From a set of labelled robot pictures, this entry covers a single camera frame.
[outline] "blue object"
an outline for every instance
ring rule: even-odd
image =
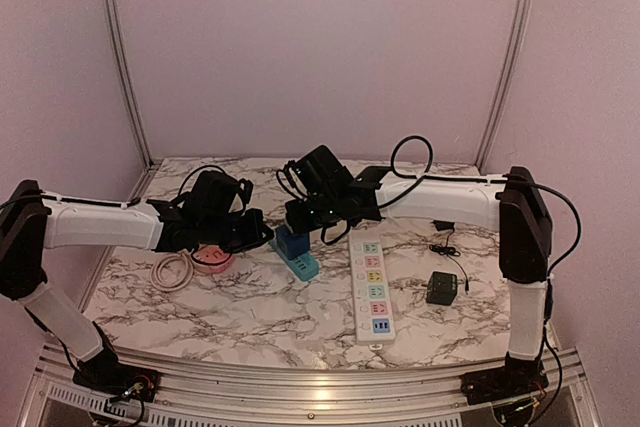
[[[389,332],[391,332],[389,319],[373,319],[374,334],[388,334]]]
[[[276,229],[276,242],[278,248],[289,260],[300,257],[311,250],[309,234],[294,235],[286,225]]]
[[[269,245],[301,281],[306,282],[318,275],[318,261],[309,252],[289,260],[275,240],[270,240]]]

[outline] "white marble countertop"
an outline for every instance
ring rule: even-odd
[[[283,159],[167,159],[145,197],[171,199],[193,169],[218,164],[254,182],[252,207],[272,227],[282,222],[289,197],[275,181]],[[355,174],[381,162],[346,161]],[[477,174],[474,167],[437,165],[434,173]],[[447,232],[428,220],[385,220],[377,229],[384,248],[397,338],[372,351],[355,341],[348,241],[325,246],[312,236],[320,273],[301,282],[268,246],[237,256],[214,276],[194,275],[183,290],[163,293],[149,283],[162,254],[116,248],[85,314],[116,346],[203,361],[307,368],[413,367],[502,357],[509,337],[509,294],[498,268],[497,234],[457,225],[450,244],[470,278],[450,307],[425,302],[434,270],[463,278],[446,257],[429,251]]]

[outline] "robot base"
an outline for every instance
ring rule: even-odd
[[[517,397],[549,386],[539,360],[517,361],[508,355],[503,367],[469,372],[462,375],[461,379],[460,390],[467,397],[469,405]]]
[[[158,371],[118,363],[115,367],[115,374],[119,379],[121,379],[117,383],[114,382],[116,385],[94,383],[77,372],[73,376],[73,383],[86,387],[87,389],[97,390],[99,392],[117,396],[122,394],[124,390],[131,387],[136,382],[142,382],[143,385],[145,385],[145,388],[137,397],[147,403],[153,402],[153,399],[156,396],[156,391],[158,390],[158,379],[160,378]]]

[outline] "blue box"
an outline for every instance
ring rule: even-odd
[[[294,235],[286,225],[276,229],[276,242],[278,248],[289,260],[300,257],[311,250],[309,234]]]
[[[280,250],[280,247],[275,240],[270,240],[269,245],[301,281],[307,282],[318,275],[318,261],[314,259],[309,252],[302,254],[293,260],[289,260],[287,259],[287,256],[284,255],[284,252]]]

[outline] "vertical metal pole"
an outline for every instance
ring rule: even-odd
[[[120,79],[120,87],[125,100],[125,107],[131,123],[131,130],[135,139],[138,153],[146,170],[153,166],[153,160],[147,137],[142,126],[142,119],[138,109],[138,102],[133,90],[131,75],[127,65],[127,57],[125,55],[124,42],[122,39],[122,29],[120,27],[120,19],[118,17],[118,6],[116,0],[104,0],[105,11],[107,14],[107,24],[109,27],[109,36],[111,38],[111,47],[116,60],[118,76]]]
[[[498,81],[498,85],[493,96],[489,119],[487,120],[487,125],[476,155],[475,165],[478,167],[480,172],[484,172],[489,158],[489,153],[491,152],[491,148],[493,147],[493,143],[496,138],[500,119],[509,94],[511,78],[513,77],[516,62],[518,60],[518,54],[520,53],[522,43],[524,41],[524,34],[527,26],[527,20],[529,19],[530,9],[531,0],[517,0],[516,10],[513,16],[513,24],[511,26],[511,34],[507,45],[507,52],[505,54],[504,63],[502,64],[502,72],[500,73],[500,80]]]

